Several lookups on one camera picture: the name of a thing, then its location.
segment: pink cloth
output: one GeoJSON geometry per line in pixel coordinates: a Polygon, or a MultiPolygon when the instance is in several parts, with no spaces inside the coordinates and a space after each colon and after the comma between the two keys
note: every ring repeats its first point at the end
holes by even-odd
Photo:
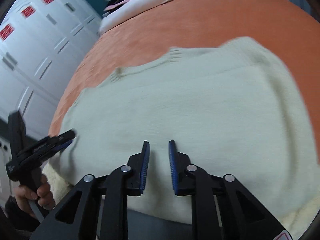
{"type": "Polygon", "coordinates": [[[130,0],[123,0],[123,1],[120,2],[120,3],[116,3],[116,4],[113,4],[113,5],[109,5],[109,6],[107,6],[107,7],[105,8],[105,11],[112,10],[112,9],[118,7],[119,5],[125,4],[125,3],[129,2],[129,1],[130,1],[130,0]]]}

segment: bed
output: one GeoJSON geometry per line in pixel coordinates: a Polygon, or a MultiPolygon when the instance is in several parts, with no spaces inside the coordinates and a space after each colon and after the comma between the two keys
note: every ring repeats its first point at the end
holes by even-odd
{"type": "Polygon", "coordinates": [[[73,75],[49,130],[61,122],[81,90],[95,87],[116,67],[145,64],[170,47],[217,47],[250,36],[284,61],[307,106],[320,146],[318,70],[320,25],[287,0],[173,0],[104,33],[73,75]]]}

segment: person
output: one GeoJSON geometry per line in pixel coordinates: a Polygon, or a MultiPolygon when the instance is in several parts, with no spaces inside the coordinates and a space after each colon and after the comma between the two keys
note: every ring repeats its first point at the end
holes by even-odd
{"type": "Polygon", "coordinates": [[[16,230],[33,232],[38,226],[39,221],[31,210],[28,200],[37,200],[38,204],[45,209],[51,210],[56,203],[47,177],[42,174],[42,185],[37,192],[33,192],[27,186],[19,185],[14,189],[15,197],[10,196],[5,204],[7,218],[16,230]]]}

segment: orange fitted sheet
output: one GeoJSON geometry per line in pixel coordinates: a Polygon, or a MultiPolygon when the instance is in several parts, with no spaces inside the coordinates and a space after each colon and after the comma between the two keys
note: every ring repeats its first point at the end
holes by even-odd
{"type": "Polygon", "coordinates": [[[50,135],[83,88],[119,66],[141,65],[171,46],[217,47],[250,36],[280,57],[298,84],[320,146],[320,24],[287,0],[174,0],[103,34],[84,58],[55,112],[50,135]]]}

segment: white sticker with red border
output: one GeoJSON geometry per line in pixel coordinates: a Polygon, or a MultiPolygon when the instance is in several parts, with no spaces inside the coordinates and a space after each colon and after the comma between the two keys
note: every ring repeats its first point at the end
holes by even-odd
{"type": "Polygon", "coordinates": [[[273,240],[292,240],[287,230],[283,230],[275,239],[273,240]]]}

